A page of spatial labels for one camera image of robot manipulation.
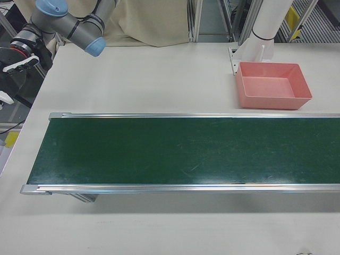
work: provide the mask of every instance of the green conveyor belt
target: green conveyor belt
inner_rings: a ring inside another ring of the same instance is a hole
[[[338,118],[54,118],[27,184],[340,183]]]

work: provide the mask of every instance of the pink plastic bin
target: pink plastic bin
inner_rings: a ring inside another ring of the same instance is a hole
[[[298,64],[241,62],[236,83],[243,108],[297,110],[312,98]]]

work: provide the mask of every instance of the cable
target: cable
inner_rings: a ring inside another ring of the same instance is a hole
[[[94,10],[91,13],[96,13],[97,8],[98,8],[100,2],[101,2],[101,0],[97,0],[96,6],[95,6]]]
[[[12,129],[16,128],[16,127],[17,127],[17,126],[19,126],[20,124],[24,123],[24,122],[25,122],[25,120],[23,120],[23,121],[19,122],[17,125],[15,125],[15,126],[11,127],[10,129],[7,129],[7,130],[5,130],[5,131],[1,132],[0,134],[4,134],[4,133],[7,133],[8,131],[11,131]]]

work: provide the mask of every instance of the white table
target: white table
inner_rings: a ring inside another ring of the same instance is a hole
[[[19,194],[51,112],[286,113],[239,108],[227,47],[59,49],[0,178],[0,254],[338,254],[339,194],[120,194],[91,205]],[[274,61],[300,64],[314,98],[297,112],[340,113],[340,45],[276,45]]]

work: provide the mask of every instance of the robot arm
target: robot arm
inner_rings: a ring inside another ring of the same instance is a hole
[[[66,0],[36,0],[29,23],[11,40],[9,48],[0,48],[0,92],[9,96],[0,100],[13,103],[10,97],[15,98],[25,83],[27,69],[39,62],[46,71],[52,67],[52,54],[46,45],[55,33],[98,56],[106,46],[102,36],[117,1],[97,0],[89,15],[76,18],[68,12]]]
[[[117,0],[98,0],[95,9],[77,19],[68,12],[65,0],[36,0],[30,22],[11,40],[10,48],[40,58],[45,70],[52,66],[51,54],[46,49],[55,33],[64,36],[92,56],[98,56],[106,46],[102,35]]]

